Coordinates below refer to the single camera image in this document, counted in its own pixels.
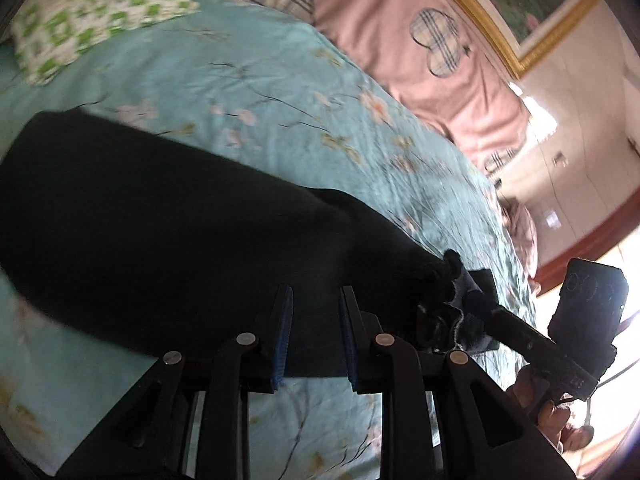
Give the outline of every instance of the gold picture frame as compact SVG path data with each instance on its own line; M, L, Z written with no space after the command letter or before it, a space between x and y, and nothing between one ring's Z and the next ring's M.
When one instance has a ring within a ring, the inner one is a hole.
M520 79L549 53L599 0L568 0L543 22L536 38L518 44L491 3L481 0L454 0L476 24L511 75Z

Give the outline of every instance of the pillow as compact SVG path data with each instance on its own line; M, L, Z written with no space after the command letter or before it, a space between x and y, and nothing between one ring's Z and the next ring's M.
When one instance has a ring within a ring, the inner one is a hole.
M95 44L197 7L191 0L25 0L11 26L18 64L29 83L44 84Z
M484 173L524 142L529 112L446 0L245 0L315 27Z

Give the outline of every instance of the pink fabric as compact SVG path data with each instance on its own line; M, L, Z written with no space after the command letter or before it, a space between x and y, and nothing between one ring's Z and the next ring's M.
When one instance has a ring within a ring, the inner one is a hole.
M449 137L478 168L497 150L519 148L529 112L505 85L459 20L459 68L438 78L429 52L410 34L425 8L456 17L445 0L314 0L315 26L423 122Z

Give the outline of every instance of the bed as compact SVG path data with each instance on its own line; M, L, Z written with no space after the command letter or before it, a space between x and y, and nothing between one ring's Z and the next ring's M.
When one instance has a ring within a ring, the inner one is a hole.
M308 23L242 0L195 1L199 12L96 44L46 86L27 85L0 45L2 152L38 111L81 107L340 189L434 254L453 248L468 268L490 268L502 304L534 323L494 188L457 147ZM503 388L522 366L503 346L475 359ZM0 424L44 472L152 362L44 318L0 279ZM276 395L251 398L252 475L375 479L381 416L380 397L354 395L346 378L287 378Z

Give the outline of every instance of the black pants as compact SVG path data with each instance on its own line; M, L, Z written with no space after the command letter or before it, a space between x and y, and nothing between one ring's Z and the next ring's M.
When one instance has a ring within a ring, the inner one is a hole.
M441 259L343 192L295 186L73 110L0 164L0 264L48 316L133 350L212 356L294 289L287 374L344 372L338 288L411 338Z

